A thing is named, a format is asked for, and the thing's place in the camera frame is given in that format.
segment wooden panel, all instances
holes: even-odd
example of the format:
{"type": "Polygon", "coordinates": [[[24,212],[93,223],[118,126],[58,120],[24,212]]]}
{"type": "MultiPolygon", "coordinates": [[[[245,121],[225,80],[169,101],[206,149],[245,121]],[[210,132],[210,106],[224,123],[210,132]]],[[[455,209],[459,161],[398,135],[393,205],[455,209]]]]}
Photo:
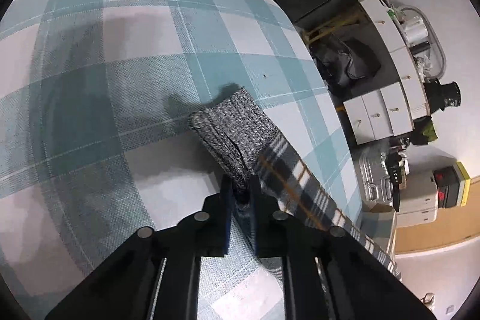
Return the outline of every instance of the wooden panel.
{"type": "Polygon", "coordinates": [[[395,252],[430,250],[459,243],[480,234],[480,183],[470,187],[465,206],[440,209],[432,223],[397,229],[395,252]]]}

